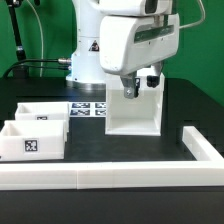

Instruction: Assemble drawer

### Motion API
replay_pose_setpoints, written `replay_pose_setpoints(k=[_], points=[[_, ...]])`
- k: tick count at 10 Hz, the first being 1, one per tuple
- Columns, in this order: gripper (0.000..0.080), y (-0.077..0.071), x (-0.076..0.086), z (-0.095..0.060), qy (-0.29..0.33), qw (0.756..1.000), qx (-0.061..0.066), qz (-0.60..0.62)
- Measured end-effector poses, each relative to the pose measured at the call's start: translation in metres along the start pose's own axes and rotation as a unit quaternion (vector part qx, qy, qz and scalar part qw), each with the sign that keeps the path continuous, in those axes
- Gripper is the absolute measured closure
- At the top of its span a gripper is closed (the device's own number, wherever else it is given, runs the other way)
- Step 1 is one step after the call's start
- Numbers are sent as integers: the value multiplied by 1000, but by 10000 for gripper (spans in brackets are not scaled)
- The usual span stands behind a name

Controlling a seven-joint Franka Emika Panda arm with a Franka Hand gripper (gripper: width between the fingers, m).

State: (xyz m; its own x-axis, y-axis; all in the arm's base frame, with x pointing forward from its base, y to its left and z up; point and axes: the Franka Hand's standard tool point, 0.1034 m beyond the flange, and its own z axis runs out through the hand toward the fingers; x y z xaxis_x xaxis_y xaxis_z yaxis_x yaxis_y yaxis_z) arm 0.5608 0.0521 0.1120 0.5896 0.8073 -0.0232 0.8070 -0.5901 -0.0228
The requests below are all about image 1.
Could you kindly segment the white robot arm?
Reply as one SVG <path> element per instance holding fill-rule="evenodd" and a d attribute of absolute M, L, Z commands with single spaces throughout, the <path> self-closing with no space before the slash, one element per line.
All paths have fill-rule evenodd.
<path fill-rule="evenodd" d="M 173 0 L 72 0 L 77 47 L 71 55 L 67 84 L 84 90 L 104 90 L 106 76 L 116 75 L 124 96 L 133 99 L 139 75 L 148 68 L 146 84 L 160 84 L 162 61 L 175 55 L 179 15 Z"/>

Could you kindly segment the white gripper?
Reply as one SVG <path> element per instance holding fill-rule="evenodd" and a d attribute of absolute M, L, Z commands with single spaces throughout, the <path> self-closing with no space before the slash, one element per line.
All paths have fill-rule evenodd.
<path fill-rule="evenodd" d="M 100 65 L 106 73 L 121 76 L 128 99 L 138 97 L 140 79 L 135 71 L 151 65 L 147 86 L 156 88 L 162 61 L 175 55 L 178 45 L 178 14 L 161 16 L 159 23 L 154 17 L 105 16 L 100 25 Z"/>

